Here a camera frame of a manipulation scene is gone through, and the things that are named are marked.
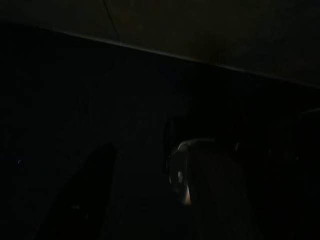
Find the dark floor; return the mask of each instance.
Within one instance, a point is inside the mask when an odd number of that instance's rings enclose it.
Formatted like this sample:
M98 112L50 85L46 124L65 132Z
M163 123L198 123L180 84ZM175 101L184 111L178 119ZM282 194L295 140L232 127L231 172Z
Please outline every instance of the dark floor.
M162 173L166 120L187 116L194 135L232 142L239 108L259 125L319 106L298 85L8 23L0 31L2 239L33 239L101 143L119 151L107 236L190 239L191 216Z

